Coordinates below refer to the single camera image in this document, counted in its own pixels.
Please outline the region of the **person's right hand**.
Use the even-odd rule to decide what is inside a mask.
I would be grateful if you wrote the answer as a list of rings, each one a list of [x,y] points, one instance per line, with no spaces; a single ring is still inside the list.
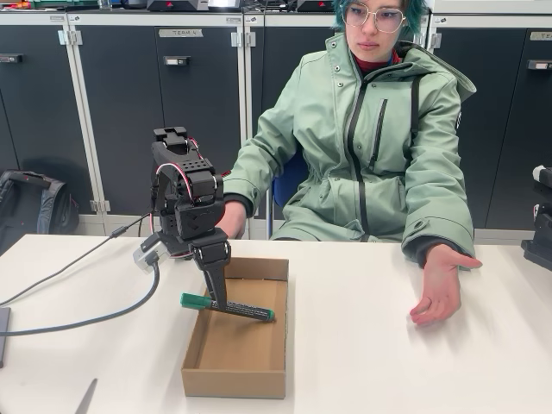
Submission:
[[[247,214],[244,205],[238,201],[225,203],[225,212],[219,227],[229,239],[240,239],[245,232]]]

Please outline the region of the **person's left hand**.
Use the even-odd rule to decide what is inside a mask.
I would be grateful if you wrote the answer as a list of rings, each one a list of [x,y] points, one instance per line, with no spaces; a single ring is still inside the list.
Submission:
[[[440,244],[432,247],[423,267],[422,295],[410,311],[412,322],[426,325],[444,321],[461,307],[459,268],[478,268],[482,263]]]

